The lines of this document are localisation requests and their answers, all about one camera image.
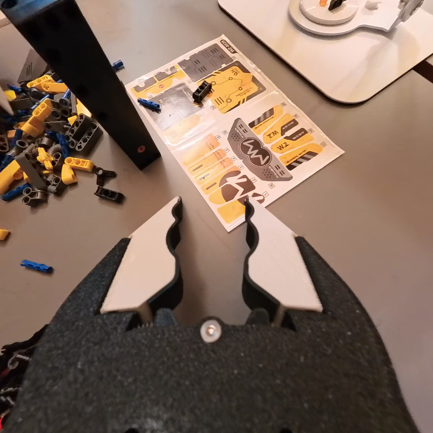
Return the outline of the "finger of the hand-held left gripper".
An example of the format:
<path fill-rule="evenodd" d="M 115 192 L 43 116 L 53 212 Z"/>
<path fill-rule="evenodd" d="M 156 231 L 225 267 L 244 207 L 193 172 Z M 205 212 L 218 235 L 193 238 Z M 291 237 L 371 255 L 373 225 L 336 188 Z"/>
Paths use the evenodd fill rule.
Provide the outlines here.
<path fill-rule="evenodd" d="M 14 99 L 14 91 L 13 90 L 3 90 L 2 87 L 0 87 L 0 106 L 1 109 L 5 112 L 7 112 L 9 115 L 13 115 L 13 110 L 10 106 L 10 102 Z"/>

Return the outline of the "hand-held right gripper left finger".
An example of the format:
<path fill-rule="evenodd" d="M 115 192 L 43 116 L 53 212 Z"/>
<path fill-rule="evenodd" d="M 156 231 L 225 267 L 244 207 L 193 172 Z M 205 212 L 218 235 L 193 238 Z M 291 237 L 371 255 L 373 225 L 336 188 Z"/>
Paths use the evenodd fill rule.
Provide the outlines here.
<path fill-rule="evenodd" d="M 137 228 L 128 245 L 100 313 L 135 312 L 151 323 L 161 308 L 173 310 L 183 296 L 180 261 L 182 199 L 177 196 Z"/>

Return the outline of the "black plastic connector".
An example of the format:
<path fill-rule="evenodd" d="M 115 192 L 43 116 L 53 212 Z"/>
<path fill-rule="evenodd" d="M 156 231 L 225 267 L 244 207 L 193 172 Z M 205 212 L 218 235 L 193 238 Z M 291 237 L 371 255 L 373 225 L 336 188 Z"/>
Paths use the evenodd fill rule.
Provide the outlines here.
<path fill-rule="evenodd" d="M 193 101 L 196 104 L 202 103 L 204 98 L 211 91 L 212 91 L 212 84 L 207 82 L 207 81 L 203 81 L 201 84 L 198 85 L 198 88 L 193 92 L 193 94 L 192 94 Z"/>
<path fill-rule="evenodd" d="M 101 199 L 119 204 L 121 204 L 125 199 L 125 196 L 122 193 L 101 186 L 97 187 L 94 195 Z"/>

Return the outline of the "heap of black red parts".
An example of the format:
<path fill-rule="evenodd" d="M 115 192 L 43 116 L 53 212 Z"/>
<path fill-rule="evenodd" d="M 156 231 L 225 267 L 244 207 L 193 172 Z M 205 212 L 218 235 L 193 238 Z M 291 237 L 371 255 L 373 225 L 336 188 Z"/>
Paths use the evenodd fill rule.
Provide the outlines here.
<path fill-rule="evenodd" d="M 0 429 L 3 430 L 17 400 L 25 372 L 35 348 L 48 325 L 46 324 L 31 338 L 4 345 L 0 353 Z"/>

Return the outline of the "yellow grey sticker sheet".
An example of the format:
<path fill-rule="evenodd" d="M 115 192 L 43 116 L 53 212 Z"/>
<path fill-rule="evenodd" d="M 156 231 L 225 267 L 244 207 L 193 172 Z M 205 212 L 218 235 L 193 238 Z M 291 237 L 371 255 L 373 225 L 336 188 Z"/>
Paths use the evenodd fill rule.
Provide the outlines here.
<path fill-rule="evenodd" d="M 212 91 L 196 104 L 203 81 Z M 228 232 L 246 196 L 267 206 L 344 153 L 225 35 L 125 87 Z"/>

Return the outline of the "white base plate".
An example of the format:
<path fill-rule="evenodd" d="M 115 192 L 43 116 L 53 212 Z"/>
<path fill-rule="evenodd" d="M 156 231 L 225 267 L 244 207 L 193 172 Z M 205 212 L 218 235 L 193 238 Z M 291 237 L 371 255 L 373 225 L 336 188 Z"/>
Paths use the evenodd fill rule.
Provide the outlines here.
<path fill-rule="evenodd" d="M 300 1 L 218 1 L 220 8 L 325 96 L 364 102 L 432 55 L 432 1 L 389 32 L 309 21 Z M 308 25 L 319 34 L 308 31 Z"/>

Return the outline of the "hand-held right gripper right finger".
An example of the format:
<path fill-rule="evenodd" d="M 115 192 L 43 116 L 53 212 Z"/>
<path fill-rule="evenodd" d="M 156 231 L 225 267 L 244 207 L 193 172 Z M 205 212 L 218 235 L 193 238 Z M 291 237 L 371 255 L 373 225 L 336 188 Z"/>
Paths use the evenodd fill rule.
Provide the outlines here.
<path fill-rule="evenodd" d="M 265 311 L 273 326 L 290 311 L 322 313 L 322 302 L 298 246 L 298 236 L 262 204 L 247 198 L 242 297 L 250 310 Z"/>

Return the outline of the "pile of plastic building parts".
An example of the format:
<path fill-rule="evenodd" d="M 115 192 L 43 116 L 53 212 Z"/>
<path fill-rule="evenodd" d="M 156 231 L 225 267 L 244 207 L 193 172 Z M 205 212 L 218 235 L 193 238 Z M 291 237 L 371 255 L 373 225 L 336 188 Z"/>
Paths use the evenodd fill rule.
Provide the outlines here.
<path fill-rule="evenodd" d="M 87 156 L 102 130 L 53 71 L 8 89 L 14 113 L 1 114 L 1 200 L 37 207 L 77 183 L 77 171 L 94 174 Z"/>

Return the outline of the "black perforated post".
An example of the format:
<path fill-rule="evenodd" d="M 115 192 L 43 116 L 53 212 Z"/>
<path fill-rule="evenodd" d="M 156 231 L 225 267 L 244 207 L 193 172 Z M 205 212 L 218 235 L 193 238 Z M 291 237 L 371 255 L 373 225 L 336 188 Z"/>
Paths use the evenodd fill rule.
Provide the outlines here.
<path fill-rule="evenodd" d="M 76 1 L 6 0 L 1 11 L 140 170 L 160 157 Z"/>

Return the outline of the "black pin connector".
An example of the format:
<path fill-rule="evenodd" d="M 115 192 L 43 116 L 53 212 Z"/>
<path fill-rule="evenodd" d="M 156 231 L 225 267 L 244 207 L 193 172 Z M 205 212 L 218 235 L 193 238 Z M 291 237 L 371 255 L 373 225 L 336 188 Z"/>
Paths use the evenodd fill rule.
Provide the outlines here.
<path fill-rule="evenodd" d="M 101 167 L 94 167 L 93 172 L 96 175 L 96 184 L 100 187 L 105 185 L 107 179 L 117 177 L 117 173 L 115 171 L 105 170 Z"/>

